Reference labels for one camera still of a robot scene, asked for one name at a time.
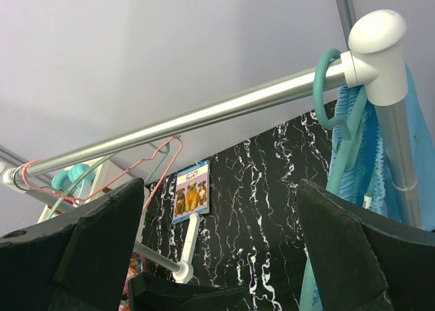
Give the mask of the blue knitted garment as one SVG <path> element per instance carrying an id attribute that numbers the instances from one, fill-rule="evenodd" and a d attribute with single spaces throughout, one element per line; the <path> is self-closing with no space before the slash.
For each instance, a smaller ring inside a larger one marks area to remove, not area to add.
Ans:
<path id="1" fill-rule="evenodd" d="M 410 70 L 406 72 L 408 94 L 405 105 L 417 175 L 421 218 L 424 229 L 432 232 L 434 231 L 434 144 L 421 111 L 412 73 Z M 344 172 L 337 196 L 361 207 L 364 206 L 364 199 L 370 198 L 371 211 L 401 221 L 383 139 L 372 104 L 366 103 L 360 120 L 362 140 L 356 161 L 353 168 Z"/>

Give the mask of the white storage box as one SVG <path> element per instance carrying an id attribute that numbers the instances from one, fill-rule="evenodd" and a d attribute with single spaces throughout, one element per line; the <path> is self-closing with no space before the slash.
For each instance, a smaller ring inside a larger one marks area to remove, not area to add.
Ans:
<path id="1" fill-rule="evenodd" d="M 107 168 L 110 164 L 110 156 L 105 156 L 103 158 L 97 158 L 91 161 L 84 162 L 82 164 L 88 164 L 90 169 L 85 173 L 80 175 L 72 184 L 65 190 L 61 191 L 67 199 L 62 202 L 54 203 L 56 209 L 53 214 L 51 213 L 51 206 L 46 206 L 38 219 L 38 223 L 45 221 L 51 217 L 57 216 L 57 214 L 62 213 L 62 207 L 77 207 L 88 202 L 90 200 L 89 196 L 93 195 L 101 185 L 97 182 L 103 179 L 103 170 Z"/>

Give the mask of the pink wire hanger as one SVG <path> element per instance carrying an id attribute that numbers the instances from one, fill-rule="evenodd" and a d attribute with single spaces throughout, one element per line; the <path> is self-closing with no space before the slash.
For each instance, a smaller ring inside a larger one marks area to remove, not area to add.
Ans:
<path id="1" fill-rule="evenodd" d="M 95 197 L 97 197 L 101 192 L 105 191 L 106 189 L 113 189 L 115 184 L 125 183 L 126 180 L 130 178 L 128 173 L 131 170 L 133 170 L 134 168 L 138 167 L 140 164 L 155 159 L 155 157 L 157 155 L 159 155 L 159 154 L 161 154 L 163 158 L 166 158 L 167 155 L 170 152 L 170 142 L 174 141 L 174 140 L 179 141 L 180 140 L 179 136 L 173 136 L 173 137 L 169 138 L 161 146 L 155 147 L 154 148 L 154 152 L 153 152 L 153 154 L 150 157 L 140 159 L 139 161 L 135 162 L 133 165 L 131 165 L 126 170 L 120 171 L 120 173 L 117 174 L 117 175 L 115 175 L 114 172 L 111 171 L 111 169 L 115 168 L 116 170 L 119 170 L 120 168 L 115 166 L 111 162 L 111 158 L 113 157 L 113 155 L 107 155 L 107 156 L 111 157 L 109 159 L 110 164 L 109 164 L 109 166 L 107 168 L 104 168 L 104 170 L 103 170 L 103 179 L 100 179 L 97 182 L 99 185 L 101 185 L 101 187 L 99 187 L 97 189 L 97 191 L 93 193 L 93 195 L 89 196 L 90 200 L 92 200 Z M 55 203 L 57 203 L 57 204 L 59 202 L 62 202 L 63 200 L 66 200 L 67 197 L 64 194 L 62 194 L 60 191 L 55 190 L 53 187 L 51 187 L 50 189 L 46 189 L 46 188 L 34 186 L 31 182 L 29 182 L 29 180 L 28 180 L 29 176 L 28 176 L 27 169 L 31 166 L 31 164 L 32 164 L 31 162 L 28 162 L 28 163 L 24 164 L 22 166 L 22 168 L 21 168 L 21 179 L 24 182 L 24 184 L 27 187 L 29 187 L 30 189 L 33 189 L 35 191 L 38 191 L 38 192 L 41 192 L 41 193 L 44 193 L 44 194 L 49 194 L 49 195 L 52 195 L 52 196 L 56 197 L 57 201 Z M 56 209 L 56 205 L 54 204 L 52 206 L 50 216 L 53 214 L 55 209 Z"/>

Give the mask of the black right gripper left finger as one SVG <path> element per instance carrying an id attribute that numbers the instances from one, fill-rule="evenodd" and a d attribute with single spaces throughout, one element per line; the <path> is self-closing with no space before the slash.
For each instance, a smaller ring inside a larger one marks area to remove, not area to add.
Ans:
<path id="1" fill-rule="evenodd" d="M 135 178 L 1 237 L 2 310 L 117 310 L 145 199 Z"/>

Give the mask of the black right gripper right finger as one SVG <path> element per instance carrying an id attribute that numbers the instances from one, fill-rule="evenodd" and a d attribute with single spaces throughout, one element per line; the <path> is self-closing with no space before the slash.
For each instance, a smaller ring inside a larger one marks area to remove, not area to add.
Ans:
<path id="1" fill-rule="evenodd" d="M 434 309 L 434 233 L 305 179 L 296 208 L 324 310 Z"/>

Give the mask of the silver clothes rack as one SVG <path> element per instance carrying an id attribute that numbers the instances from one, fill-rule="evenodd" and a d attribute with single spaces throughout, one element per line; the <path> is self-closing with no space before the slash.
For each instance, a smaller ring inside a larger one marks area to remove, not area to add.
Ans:
<path id="1" fill-rule="evenodd" d="M 411 157 L 411 141 L 405 115 L 393 116 L 404 106 L 408 93 L 402 39 L 406 32 L 404 18 L 392 10 L 377 10 L 360 18 L 351 28 L 349 50 L 333 51 L 314 71 L 292 75 L 238 96 L 220 101 L 181 116 L 134 130 L 65 155 L 56 157 L 56 166 L 118 153 L 157 139 L 181 134 L 210 124 L 253 113 L 281 103 L 313 95 L 316 114 L 321 114 L 323 91 L 345 85 L 362 87 L 366 98 L 377 109 L 379 128 L 395 186 L 415 191 L 417 178 Z"/>

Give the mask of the mint green hanger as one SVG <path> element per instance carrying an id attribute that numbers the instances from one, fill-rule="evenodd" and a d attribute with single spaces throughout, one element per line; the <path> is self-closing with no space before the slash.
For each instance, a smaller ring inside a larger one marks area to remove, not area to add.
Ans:
<path id="1" fill-rule="evenodd" d="M 149 181 L 171 151 L 170 143 L 168 142 L 162 147 L 157 147 L 154 144 L 151 147 L 155 149 L 155 152 L 150 158 L 134 163 L 127 170 L 122 170 L 112 161 L 113 156 L 108 155 L 103 158 L 69 166 L 60 171 L 54 176 L 50 189 L 56 193 L 60 192 L 64 196 L 69 196 L 72 198 L 72 201 L 61 200 L 61 202 L 54 202 L 51 206 L 45 206 L 38 222 L 61 214 L 63 207 L 81 206 L 117 188 L 132 179 L 132 170 L 145 162 L 152 161 L 154 168 L 147 172 L 145 176 L 145 181 Z"/>

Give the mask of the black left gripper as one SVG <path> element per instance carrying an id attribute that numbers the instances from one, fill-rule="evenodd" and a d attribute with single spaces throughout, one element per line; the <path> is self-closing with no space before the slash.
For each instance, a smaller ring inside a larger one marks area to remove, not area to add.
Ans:
<path id="1" fill-rule="evenodd" d="M 226 310 L 248 296 L 244 287 L 179 284 L 148 273 L 128 282 L 131 310 Z"/>

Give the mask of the pink patterned shorts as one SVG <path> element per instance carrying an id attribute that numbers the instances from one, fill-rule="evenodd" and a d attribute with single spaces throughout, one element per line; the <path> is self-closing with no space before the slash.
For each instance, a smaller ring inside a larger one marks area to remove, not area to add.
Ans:
<path id="1" fill-rule="evenodd" d="M 119 311 L 131 310 L 129 299 L 128 299 L 128 282 L 142 271 L 143 271 L 143 260 L 138 253 L 133 252 L 130 258 L 130 264 L 128 267 L 128 272 L 124 283 L 122 298 L 120 301 L 120 305 L 118 307 Z"/>

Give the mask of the dog picture book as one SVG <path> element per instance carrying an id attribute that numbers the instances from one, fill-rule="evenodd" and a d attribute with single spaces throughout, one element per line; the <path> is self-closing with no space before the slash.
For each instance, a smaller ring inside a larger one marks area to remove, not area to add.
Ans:
<path id="1" fill-rule="evenodd" d="M 203 160 L 177 173 L 172 223 L 189 219 L 193 213 L 210 212 L 209 160 Z"/>

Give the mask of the teal plastic hanger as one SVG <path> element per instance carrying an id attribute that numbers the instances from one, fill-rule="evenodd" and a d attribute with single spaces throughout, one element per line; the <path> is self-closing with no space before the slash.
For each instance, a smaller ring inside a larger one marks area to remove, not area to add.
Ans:
<path id="1" fill-rule="evenodd" d="M 328 178 L 326 190 L 332 194 L 338 192 L 343 173 L 345 171 L 347 160 L 351 153 L 351 148 L 355 141 L 355 135 L 358 129 L 359 120 L 353 118 L 353 127 L 349 128 L 345 118 L 334 116 L 329 119 L 324 109 L 324 81 L 326 72 L 332 60 L 341 57 L 341 52 L 337 49 L 328 50 L 318 62 L 315 68 L 315 77 L 313 82 L 313 99 L 317 120 L 324 128 L 338 127 L 344 139 L 344 146 L 338 149 L 338 161 L 332 167 Z M 313 297 L 315 292 L 315 277 L 310 259 L 307 259 L 302 280 L 302 289 L 300 292 L 299 309 L 312 310 Z"/>

